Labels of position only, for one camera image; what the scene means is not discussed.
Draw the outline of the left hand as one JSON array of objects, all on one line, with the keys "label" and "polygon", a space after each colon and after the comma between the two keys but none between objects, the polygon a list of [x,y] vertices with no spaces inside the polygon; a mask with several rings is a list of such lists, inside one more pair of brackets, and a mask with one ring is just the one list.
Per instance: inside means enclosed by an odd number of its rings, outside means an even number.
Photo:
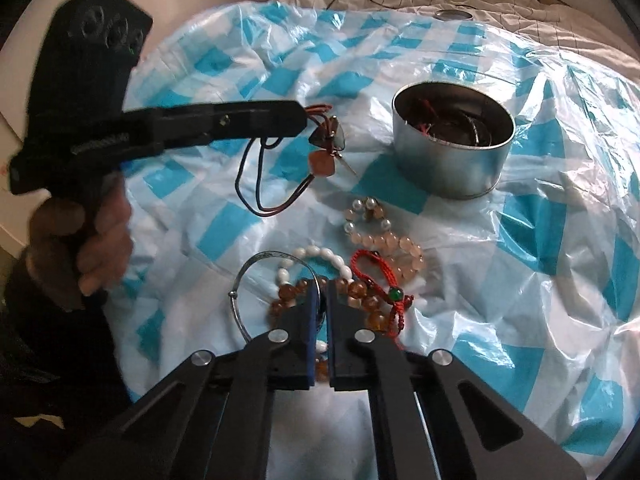
[{"label": "left hand", "polygon": [[122,174],[111,175],[91,222],[80,205],[49,198],[29,220],[29,276],[58,302],[74,292],[89,297],[115,285],[134,248],[128,226],[131,214]]}]

